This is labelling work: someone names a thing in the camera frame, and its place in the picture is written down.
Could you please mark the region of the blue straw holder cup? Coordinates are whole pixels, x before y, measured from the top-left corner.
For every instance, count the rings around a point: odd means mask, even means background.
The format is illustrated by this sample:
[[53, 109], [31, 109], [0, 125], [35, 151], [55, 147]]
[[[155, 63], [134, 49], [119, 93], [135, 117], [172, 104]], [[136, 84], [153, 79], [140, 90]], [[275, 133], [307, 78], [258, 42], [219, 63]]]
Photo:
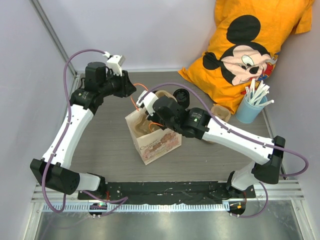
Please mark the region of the blue straw holder cup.
[[256, 106], [249, 103], [247, 95], [245, 95], [236, 110], [235, 117], [244, 124], [252, 123], [265, 105]]

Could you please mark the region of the printed paper takeout bag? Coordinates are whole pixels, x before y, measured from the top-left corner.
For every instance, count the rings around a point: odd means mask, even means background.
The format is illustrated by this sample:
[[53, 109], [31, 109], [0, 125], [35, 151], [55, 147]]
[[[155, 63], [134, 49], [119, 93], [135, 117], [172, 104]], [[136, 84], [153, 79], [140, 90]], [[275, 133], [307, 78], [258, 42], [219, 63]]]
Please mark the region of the printed paper takeout bag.
[[144, 110], [125, 117], [133, 144], [143, 163], [148, 165], [182, 145], [182, 136], [147, 119]]

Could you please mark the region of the black coffee cup far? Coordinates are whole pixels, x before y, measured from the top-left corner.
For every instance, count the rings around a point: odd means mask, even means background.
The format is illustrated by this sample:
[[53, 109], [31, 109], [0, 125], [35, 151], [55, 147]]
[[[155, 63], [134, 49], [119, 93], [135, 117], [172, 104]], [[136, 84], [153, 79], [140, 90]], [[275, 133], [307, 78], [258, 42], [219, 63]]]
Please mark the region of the black coffee cup far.
[[174, 93], [173, 96], [177, 100], [177, 103], [184, 109], [190, 106], [190, 93], [185, 88], [179, 88]]

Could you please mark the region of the brown pulp cup carrier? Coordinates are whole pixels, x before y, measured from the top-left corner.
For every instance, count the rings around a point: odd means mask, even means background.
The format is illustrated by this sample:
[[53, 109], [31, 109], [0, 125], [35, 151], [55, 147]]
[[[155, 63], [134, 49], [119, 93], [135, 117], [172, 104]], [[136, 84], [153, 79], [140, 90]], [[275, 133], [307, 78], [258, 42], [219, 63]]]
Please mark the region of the brown pulp cup carrier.
[[[220, 119], [221, 121], [225, 122], [225, 123], [228, 123], [230, 117], [231, 117], [231, 113], [230, 111], [221, 106], [221, 105], [218, 105], [218, 104], [214, 104], [213, 107], [210, 109], [210, 112], [208, 111], [208, 114], [211, 114], [213, 115], [214, 117], [216, 117], [217, 119]], [[215, 121], [213, 120], [210, 120], [209, 121], [209, 131], [207, 133], [210, 133], [210, 135], [213, 135], [213, 130], [210, 130], [211, 127], [213, 126], [211, 123], [213, 123]], [[211, 140], [208, 140], [208, 139], [202, 139], [208, 143], [211, 143], [211, 144], [214, 144], [215, 142], [214, 141], [211, 141]]]
[[155, 115], [149, 116], [145, 111], [133, 120], [133, 132], [137, 138], [148, 135], [161, 128], [159, 124], [156, 124], [158, 122]]

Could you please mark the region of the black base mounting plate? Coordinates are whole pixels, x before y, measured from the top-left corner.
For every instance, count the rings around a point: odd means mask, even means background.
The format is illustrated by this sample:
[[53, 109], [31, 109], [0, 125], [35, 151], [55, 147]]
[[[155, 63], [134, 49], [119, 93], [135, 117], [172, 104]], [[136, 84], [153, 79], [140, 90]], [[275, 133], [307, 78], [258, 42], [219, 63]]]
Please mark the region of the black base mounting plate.
[[221, 204], [231, 199], [254, 199], [254, 187], [249, 186], [244, 193], [227, 191], [225, 182], [218, 181], [158, 181], [158, 182], [108, 182], [101, 190], [81, 191], [79, 200], [117, 201], [127, 197], [127, 205], [205, 205]]

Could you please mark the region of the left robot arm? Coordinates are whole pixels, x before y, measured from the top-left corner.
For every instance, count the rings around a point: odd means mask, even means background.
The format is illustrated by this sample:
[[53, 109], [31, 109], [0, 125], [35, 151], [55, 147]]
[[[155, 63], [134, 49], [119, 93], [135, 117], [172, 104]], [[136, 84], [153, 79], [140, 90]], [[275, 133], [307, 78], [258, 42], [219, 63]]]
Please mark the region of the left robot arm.
[[66, 195], [89, 191], [93, 198], [100, 200], [107, 192], [105, 178], [70, 170], [72, 158], [84, 130], [103, 104], [104, 98], [127, 98], [137, 89], [126, 70], [116, 75], [103, 62], [87, 65], [82, 84], [71, 94], [71, 110], [51, 146], [41, 159], [31, 161], [30, 169], [41, 186]]

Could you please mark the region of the orange Mickey Mouse pillow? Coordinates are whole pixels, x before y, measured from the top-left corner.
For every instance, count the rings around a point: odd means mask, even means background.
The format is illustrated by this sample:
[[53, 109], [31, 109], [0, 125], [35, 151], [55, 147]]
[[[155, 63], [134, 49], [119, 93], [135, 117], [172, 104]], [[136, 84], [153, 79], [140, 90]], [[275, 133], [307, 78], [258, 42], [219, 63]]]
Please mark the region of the orange Mickey Mouse pillow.
[[309, 32], [312, 0], [218, 0], [207, 49], [179, 74], [234, 114], [252, 81], [273, 72], [291, 34]]

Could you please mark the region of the white wrapped straws bundle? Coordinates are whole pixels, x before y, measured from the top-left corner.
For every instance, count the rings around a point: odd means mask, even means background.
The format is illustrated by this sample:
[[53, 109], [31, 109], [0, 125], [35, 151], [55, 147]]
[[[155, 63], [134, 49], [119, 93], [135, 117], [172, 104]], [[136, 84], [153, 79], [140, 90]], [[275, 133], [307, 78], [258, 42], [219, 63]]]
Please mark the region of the white wrapped straws bundle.
[[253, 107], [265, 107], [270, 104], [273, 104], [275, 101], [273, 99], [263, 102], [263, 98], [269, 94], [270, 86], [265, 84], [262, 80], [259, 82], [257, 88], [256, 81], [252, 80], [250, 86], [245, 87], [245, 96], [244, 99], [248, 102], [249, 105]]

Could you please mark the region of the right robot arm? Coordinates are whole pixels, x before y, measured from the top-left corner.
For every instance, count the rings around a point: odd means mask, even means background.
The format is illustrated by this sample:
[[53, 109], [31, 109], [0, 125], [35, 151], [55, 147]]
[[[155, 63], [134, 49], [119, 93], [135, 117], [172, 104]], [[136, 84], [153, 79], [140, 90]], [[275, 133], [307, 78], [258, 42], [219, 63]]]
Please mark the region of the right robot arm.
[[252, 160], [242, 169], [230, 173], [225, 186], [230, 197], [238, 197], [256, 183], [276, 185], [279, 182], [283, 151], [277, 148], [284, 146], [283, 137], [265, 138], [234, 128], [210, 116], [204, 109], [185, 109], [167, 96], [150, 94], [142, 100], [142, 104], [151, 120], [163, 129], [170, 129], [186, 138], [218, 143]]

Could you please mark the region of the aluminium corner frame post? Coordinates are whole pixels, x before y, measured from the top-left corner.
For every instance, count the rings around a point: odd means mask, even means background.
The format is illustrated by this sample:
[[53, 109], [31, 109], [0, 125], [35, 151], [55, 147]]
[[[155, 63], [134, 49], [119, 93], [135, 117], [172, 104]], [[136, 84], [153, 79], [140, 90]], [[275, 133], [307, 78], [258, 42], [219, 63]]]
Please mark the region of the aluminium corner frame post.
[[53, 28], [50, 19], [48, 18], [44, 8], [42, 7], [39, 0], [30, 0], [29, 1], [32, 7], [34, 8], [37, 16], [39, 17], [39, 20], [43, 24], [45, 30], [47, 31], [49, 37], [53, 41], [58, 53], [66, 63], [69, 59], [69, 56], [65, 50], [65, 48], [62, 45], [62, 42], [60, 41], [55, 29]]

